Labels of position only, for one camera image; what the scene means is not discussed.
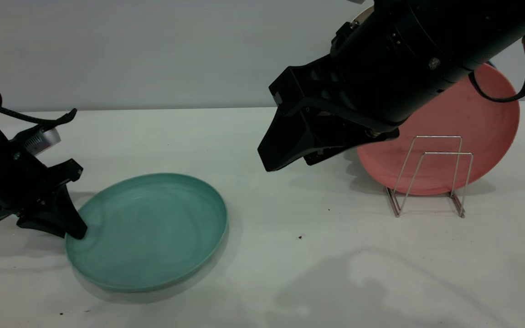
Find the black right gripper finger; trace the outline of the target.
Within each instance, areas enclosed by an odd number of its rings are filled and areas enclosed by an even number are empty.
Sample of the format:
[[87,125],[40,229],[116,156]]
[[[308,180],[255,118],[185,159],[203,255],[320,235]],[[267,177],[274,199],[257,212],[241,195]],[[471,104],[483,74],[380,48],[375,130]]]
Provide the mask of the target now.
[[275,97],[276,114],[257,148],[267,172],[278,171],[312,152],[324,133],[373,126],[372,118],[335,100]]
[[399,128],[383,133],[376,133],[369,128],[342,129],[337,132],[324,133],[314,141],[312,152],[304,155],[304,160],[308,165],[315,165],[349,149],[394,140],[399,136]]

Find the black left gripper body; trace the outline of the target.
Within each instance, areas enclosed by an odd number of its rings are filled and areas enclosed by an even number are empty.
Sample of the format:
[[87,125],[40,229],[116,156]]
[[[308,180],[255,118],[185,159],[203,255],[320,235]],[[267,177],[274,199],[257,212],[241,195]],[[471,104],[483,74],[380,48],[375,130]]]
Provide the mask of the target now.
[[58,187],[80,179],[83,168],[70,159],[52,167],[40,162],[26,142],[49,124],[38,124],[8,140],[0,134],[0,206],[17,212],[47,199]]

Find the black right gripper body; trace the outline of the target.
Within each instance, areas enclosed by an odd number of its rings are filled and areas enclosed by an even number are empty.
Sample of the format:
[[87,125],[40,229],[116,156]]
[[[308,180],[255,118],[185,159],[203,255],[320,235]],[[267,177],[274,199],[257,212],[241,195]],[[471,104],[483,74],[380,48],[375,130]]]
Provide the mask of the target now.
[[343,24],[329,54],[285,69],[269,86],[277,114],[315,108],[391,131],[469,74],[432,40],[417,17],[420,0],[377,0],[360,25]]

